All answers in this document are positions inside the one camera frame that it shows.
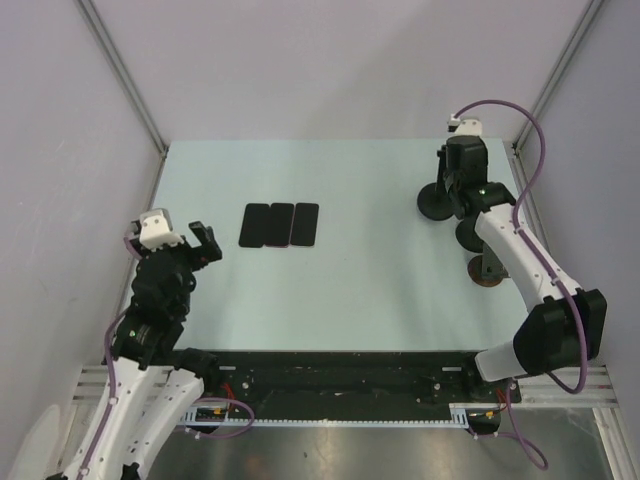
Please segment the black phone stand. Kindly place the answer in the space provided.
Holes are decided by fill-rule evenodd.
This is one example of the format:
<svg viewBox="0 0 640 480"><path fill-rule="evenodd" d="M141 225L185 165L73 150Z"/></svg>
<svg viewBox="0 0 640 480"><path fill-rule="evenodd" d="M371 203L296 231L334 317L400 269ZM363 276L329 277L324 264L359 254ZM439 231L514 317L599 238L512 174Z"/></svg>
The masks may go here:
<svg viewBox="0 0 640 480"><path fill-rule="evenodd" d="M476 233L475 225L475 218L466 218L460 221L456 226L455 236L461 247L470 252L481 254L484 242Z"/></svg>
<svg viewBox="0 0 640 480"><path fill-rule="evenodd" d="M424 217L433 221L444 221L453 216L453 206L440 177L420 190L417 208Z"/></svg>

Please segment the black phone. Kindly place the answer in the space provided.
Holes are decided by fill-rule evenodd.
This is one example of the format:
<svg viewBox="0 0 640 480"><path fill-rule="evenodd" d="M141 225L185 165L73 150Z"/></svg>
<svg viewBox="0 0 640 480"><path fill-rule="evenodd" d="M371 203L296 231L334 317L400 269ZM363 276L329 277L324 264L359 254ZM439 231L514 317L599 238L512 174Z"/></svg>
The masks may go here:
<svg viewBox="0 0 640 480"><path fill-rule="evenodd" d="M242 248L262 248L265 245L270 205L249 203L246 205L238 245Z"/></svg>

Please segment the brown base phone stand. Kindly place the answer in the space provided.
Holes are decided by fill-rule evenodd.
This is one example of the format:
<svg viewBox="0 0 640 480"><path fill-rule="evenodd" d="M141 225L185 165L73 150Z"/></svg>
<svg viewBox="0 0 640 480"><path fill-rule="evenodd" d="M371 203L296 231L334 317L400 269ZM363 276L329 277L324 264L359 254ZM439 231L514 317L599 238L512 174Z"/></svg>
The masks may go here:
<svg viewBox="0 0 640 480"><path fill-rule="evenodd" d="M506 268L491 249L474 256L467 264L467 273L475 284L485 288L496 287L509 277Z"/></svg>

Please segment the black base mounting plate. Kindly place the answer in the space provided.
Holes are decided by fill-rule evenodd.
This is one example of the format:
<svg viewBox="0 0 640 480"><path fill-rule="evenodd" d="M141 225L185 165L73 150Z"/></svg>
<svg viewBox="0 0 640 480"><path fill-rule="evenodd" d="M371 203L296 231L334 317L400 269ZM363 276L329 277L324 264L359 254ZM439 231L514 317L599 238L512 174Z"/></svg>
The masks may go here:
<svg viewBox="0 0 640 480"><path fill-rule="evenodd" d="M411 395L500 401L517 389L508 379L481 378L473 351L216 351L223 382L241 398L269 394Z"/></svg>

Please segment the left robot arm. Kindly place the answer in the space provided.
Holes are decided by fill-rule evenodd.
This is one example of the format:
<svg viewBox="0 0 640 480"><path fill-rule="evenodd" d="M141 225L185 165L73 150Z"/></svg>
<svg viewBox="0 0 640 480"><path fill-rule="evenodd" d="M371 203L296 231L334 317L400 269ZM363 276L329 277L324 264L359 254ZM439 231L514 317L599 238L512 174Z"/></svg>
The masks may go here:
<svg viewBox="0 0 640 480"><path fill-rule="evenodd" d="M190 223L191 246L162 211L133 222L139 257L128 308L105 338L107 382L90 426L61 479L144 479L181 416L221 387L215 355L177 352L195 274L221 260L211 227Z"/></svg>

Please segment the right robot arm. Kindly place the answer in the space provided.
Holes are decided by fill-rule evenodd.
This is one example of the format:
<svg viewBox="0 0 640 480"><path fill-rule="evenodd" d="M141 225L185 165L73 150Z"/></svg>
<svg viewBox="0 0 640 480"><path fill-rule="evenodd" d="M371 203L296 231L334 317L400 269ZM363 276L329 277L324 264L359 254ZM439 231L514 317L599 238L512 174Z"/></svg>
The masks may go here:
<svg viewBox="0 0 640 480"><path fill-rule="evenodd" d="M507 187L489 181L489 152L479 136L455 134L439 156L439 179L454 215L473 220L475 233L506 268L528 312L512 340L476 355L476 367L461 376L463 393L484 401L497 381L587 365L600 351L604 295L572 279L520 219Z"/></svg>

